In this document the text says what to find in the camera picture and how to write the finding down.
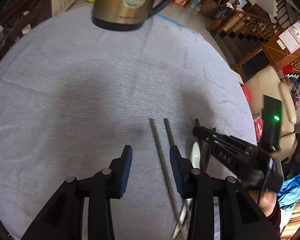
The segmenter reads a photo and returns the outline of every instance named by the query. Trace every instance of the calendar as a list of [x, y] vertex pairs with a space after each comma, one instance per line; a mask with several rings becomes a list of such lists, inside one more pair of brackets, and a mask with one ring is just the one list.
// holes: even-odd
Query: calendar
[[279, 35], [279, 39], [287, 47], [290, 53], [293, 53], [300, 48], [300, 34], [296, 32], [294, 25]]

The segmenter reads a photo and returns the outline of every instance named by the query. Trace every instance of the gray tablecloth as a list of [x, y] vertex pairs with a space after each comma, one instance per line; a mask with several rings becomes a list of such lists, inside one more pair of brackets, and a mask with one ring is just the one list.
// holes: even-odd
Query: gray tablecloth
[[[90, 177], [130, 144], [127, 191], [111, 201], [115, 236], [170, 239], [175, 222], [148, 119], [170, 169], [163, 118], [188, 155], [196, 117], [255, 143], [249, 106], [199, 34], [159, 17], [112, 32], [90, 17], [84, 7], [50, 19], [0, 62], [0, 218], [20, 239], [66, 176]], [[214, 158], [208, 173], [230, 174]], [[174, 185], [171, 170], [170, 178]]]

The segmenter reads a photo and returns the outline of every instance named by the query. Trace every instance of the stair railing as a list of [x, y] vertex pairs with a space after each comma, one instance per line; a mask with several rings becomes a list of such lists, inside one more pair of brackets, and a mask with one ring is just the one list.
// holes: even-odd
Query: stair railing
[[256, 36], [264, 41], [270, 40], [278, 32], [283, 32], [284, 29], [262, 17], [247, 12], [234, 10], [231, 17], [225, 18], [216, 29], [220, 34], [225, 31], [227, 34], [231, 32], [235, 35], [242, 34], [243, 36]]

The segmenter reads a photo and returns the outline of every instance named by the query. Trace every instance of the blue bag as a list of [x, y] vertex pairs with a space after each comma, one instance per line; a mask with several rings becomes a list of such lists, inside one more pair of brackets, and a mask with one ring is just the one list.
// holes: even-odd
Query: blue bag
[[300, 199], [300, 171], [297, 176], [287, 179], [277, 193], [279, 206], [287, 206]]

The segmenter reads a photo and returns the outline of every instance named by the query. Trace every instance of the doorway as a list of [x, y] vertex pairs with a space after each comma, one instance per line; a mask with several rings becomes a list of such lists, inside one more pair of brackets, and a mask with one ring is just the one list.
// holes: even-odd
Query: doorway
[[252, 4], [249, 2], [249, 0], [237, 0], [240, 2], [240, 4], [237, 5], [237, 10], [242, 9], [244, 12], [247, 12], [251, 7]]

